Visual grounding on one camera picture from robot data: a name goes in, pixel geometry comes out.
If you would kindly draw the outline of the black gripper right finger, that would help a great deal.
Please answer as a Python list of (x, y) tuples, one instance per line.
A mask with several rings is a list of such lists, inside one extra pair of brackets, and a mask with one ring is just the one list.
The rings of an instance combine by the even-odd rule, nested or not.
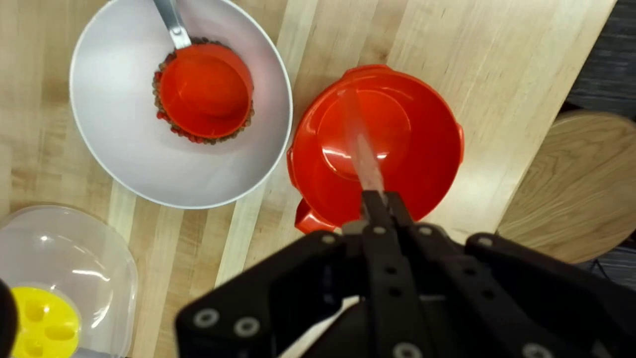
[(468, 358), (550, 358), (550, 335), (522, 313), (484, 263), (442, 230), (413, 224), (397, 194), (385, 202), (421, 295), (442, 299), (446, 317), (432, 333), (444, 358), (450, 351)]

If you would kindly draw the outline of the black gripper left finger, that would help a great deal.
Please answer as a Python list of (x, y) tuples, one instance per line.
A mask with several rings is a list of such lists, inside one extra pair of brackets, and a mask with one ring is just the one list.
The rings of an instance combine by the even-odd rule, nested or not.
[(401, 256), (387, 204), (377, 192), (363, 192), (363, 244), (367, 273), (367, 313), (377, 358), (422, 358), (424, 323), (411, 277)]

